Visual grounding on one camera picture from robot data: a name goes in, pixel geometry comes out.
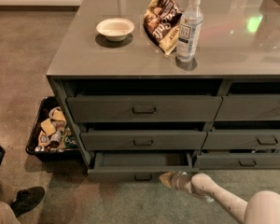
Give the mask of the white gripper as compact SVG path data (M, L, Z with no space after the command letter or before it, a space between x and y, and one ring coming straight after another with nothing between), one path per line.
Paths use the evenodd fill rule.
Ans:
M191 175L186 172L168 172L160 175L160 181L167 187L173 187L176 190L190 191Z

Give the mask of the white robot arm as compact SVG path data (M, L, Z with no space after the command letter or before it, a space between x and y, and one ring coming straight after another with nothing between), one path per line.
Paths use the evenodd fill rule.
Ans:
M169 189L184 190L206 202L216 201L239 224L280 224L280 194L263 190L248 201L218 185L209 175L169 172L160 175Z

